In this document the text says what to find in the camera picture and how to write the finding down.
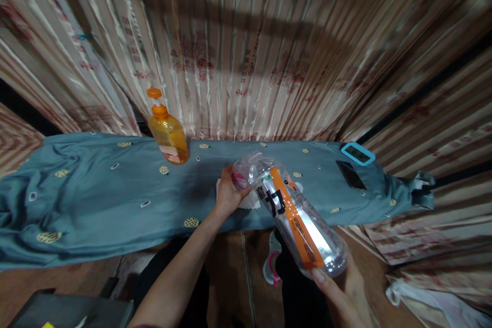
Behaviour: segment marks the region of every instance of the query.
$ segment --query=black phone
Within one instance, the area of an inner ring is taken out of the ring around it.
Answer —
[[[337,160],[337,165],[342,171],[342,174],[350,187],[356,190],[367,191],[367,188],[364,186],[364,183],[360,179],[354,167],[352,167],[352,164],[347,161]]]

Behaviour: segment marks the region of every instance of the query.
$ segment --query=orange pump bottle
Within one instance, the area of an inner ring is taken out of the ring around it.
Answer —
[[[149,119],[149,129],[157,141],[160,150],[171,164],[184,164],[190,158],[190,151],[186,143],[185,130],[182,124],[161,105],[159,98],[162,92],[155,87],[147,90],[147,96],[155,99],[152,107],[154,116]]]

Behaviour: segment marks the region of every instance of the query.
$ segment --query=orange pump head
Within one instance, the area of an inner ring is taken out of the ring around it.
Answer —
[[[162,92],[159,89],[156,89],[154,86],[151,86],[147,90],[147,96],[156,100],[155,105],[152,107],[152,114],[154,114],[156,118],[166,118],[169,115],[168,108],[166,108],[164,105],[161,105],[159,102],[159,98],[162,96]]]

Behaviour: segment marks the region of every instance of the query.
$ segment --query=human hand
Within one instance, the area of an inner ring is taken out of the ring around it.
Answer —
[[[214,212],[224,220],[234,213],[241,201],[250,193],[251,187],[238,190],[232,183],[232,164],[222,169],[220,177],[219,192]]]
[[[372,328],[373,320],[365,297],[364,279],[352,255],[348,255],[346,280],[342,289],[321,269],[312,269],[311,275],[326,296],[328,309],[336,327]]]

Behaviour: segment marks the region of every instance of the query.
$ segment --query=black pants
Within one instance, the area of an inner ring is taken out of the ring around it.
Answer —
[[[314,326],[321,324],[332,327],[332,321],[326,307],[323,293],[313,281],[304,277],[297,268],[282,237],[275,231],[275,237],[282,245],[282,253],[278,256],[275,269],[282,278],[283,311],[286,327]],[[160,250],[140,275],[135,289],[134,306],[138,308],[164,268],[181,250],[187,238],[176,238]],[[207,307],[209,304],[209,277],[202,268],[190,302],[184,312],[180,327],[206,327]]]

